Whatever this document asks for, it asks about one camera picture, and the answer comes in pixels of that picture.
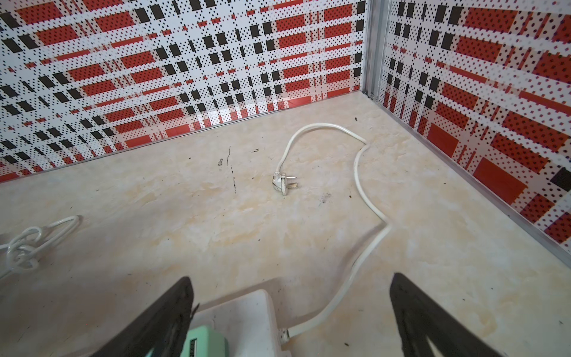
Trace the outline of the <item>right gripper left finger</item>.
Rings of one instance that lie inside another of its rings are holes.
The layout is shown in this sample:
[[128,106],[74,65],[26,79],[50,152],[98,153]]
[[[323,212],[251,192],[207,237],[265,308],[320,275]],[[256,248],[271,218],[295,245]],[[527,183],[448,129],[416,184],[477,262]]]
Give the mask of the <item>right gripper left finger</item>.
[[194,291],[180,278],[94,356],[180,356],[193,319]]

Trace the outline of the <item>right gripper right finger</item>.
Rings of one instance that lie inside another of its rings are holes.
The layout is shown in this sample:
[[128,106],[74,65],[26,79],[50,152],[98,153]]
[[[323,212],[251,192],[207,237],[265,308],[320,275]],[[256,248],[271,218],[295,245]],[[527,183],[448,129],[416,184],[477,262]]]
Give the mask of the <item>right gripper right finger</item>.
[[390,285],[401,349],[405,356],[499,356],[400,272]]

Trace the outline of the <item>green plug adapter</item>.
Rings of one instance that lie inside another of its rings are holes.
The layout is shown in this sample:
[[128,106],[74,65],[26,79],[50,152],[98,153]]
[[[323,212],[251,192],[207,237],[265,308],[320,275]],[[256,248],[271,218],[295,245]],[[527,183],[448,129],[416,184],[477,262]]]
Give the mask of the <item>green plug adapter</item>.
[[187,332],[180,357],[229,357],[227,339],[209,326]]

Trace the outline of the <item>long white power strip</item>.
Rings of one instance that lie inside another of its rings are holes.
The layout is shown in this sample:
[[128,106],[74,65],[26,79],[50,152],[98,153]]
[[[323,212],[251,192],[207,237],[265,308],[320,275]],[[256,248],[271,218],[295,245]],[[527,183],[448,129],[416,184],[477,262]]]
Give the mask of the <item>long white power strip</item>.
[[198,312],[190,330],[209,326],[228,341],[229,356],[290,356],[279,340],[272,298],[259,289]]

